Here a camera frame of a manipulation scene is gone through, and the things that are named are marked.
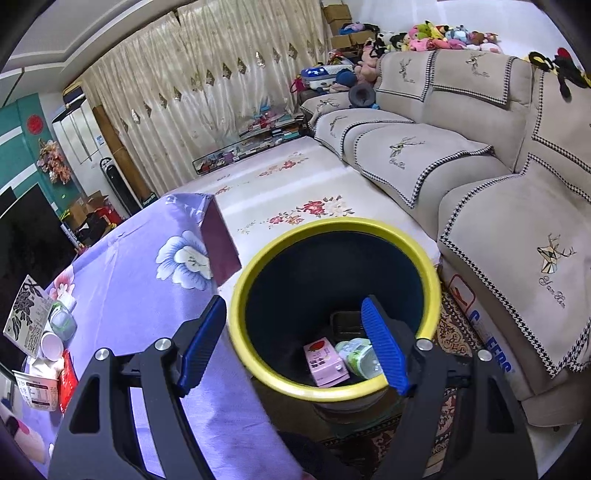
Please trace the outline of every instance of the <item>yellow trash can rim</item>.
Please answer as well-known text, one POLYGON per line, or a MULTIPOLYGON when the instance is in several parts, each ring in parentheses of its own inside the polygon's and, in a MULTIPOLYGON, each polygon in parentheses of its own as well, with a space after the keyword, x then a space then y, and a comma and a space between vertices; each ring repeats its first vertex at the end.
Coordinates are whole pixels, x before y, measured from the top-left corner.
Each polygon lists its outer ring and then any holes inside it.
POLYGON ((319 388, 302 385, 276 373, 257 354, 246 334, 246 301, 254 280, 262 269, 281 251, 320 233, 353 231, 368 233, 396 245, 414 264, 423 285, 424 309, 416 338, 432 339, 441 310, 441 287, 435 267, 425 250, 409 235, 383 222, 367 218, 331 218, 300 225, 268 243, 244 268, 232 296, 229 333, 234 349, 242 363, 263 384, 273 390, 300 400, 337 402, 371 395, 388 386, 383 375, 346 387, 319 388))

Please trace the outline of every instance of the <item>purple tablecloth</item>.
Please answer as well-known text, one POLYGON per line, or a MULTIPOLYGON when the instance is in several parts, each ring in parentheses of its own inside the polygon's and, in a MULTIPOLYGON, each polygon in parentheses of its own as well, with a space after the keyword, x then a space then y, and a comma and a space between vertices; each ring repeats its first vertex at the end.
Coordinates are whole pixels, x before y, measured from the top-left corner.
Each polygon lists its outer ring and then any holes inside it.
MULTIPOLYGON (((69 349, 78 377, 103 346, 122 355, 172 337, 185 320, 199 317, 216 285, 239 269, 213 196, 169 195, 134 215, 62 275, 69 286, 61 287, 77 300, 78 330, 69 349)), ((133 390, 146 467, 162 475, 142 392, 133 390)), ((216 479, 301 479, 299 464, 271 426, 226 332, 201 384, 182 403, 216 479)), ((24 408, 24 422, 47 446, 53 443, 61 413, 24 408)), ((47 475, 48 463, 38 467, 47 475)))

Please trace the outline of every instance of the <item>metal screw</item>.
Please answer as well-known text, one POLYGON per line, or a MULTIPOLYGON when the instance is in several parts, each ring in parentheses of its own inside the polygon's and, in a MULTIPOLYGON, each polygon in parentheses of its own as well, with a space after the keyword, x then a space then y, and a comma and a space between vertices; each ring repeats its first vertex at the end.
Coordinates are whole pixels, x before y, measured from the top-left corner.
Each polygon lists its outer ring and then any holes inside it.
POLYGON ((483 362, 490 362, 492 360, 492 353, 488 350, 478 350, 478 358, 483 362))
POLYGON ((95 358, 97 360, 104 360, 109 356, 109 351, 106 348, 99 348, 95 353, 95 358))
POLYGON ((154 346, 156 347, 156 350, 163 352, 164 350, 168 350, 172 344, 170 338, 161 338, 160 340, 156 340, 154 346))
POLYGON ((417 340, 417 348, 423 352, 428 352, 433 348, 433 344, 426 338, 419 338, 419 340, 417 340))

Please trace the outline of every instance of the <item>tv screen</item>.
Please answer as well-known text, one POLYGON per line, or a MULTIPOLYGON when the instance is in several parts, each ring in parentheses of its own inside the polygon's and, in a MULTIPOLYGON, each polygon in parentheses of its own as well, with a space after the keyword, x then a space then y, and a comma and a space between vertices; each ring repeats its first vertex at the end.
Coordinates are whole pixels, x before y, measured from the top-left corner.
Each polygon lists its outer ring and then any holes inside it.
MULTIPOLYGON (((35 185, 0 216, 0 330, 25 276, 47 287, 76 256, 60 219, 35 185)), ((21 370, 26 355, 0 334, 0 362, 21 370)))

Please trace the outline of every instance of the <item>snack package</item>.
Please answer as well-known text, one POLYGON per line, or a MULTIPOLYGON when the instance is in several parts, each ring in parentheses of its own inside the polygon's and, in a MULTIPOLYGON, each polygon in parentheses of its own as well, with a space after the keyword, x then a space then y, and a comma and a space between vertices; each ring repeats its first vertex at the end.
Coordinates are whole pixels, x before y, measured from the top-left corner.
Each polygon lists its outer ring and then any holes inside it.
POLYGON ((64 370, 61 371, 60 374, 60 386, 59 386, 59 399, 60 399, 60 410, 62 413, 66 412, 66 408, 72 395, 74 394, 74 390, 78 385, 78 377, 76 376, 76 372, 74 371, 74 365, 72 365, 72 358, 70 357, 70 352, 68 350, 64 350, 64 370))

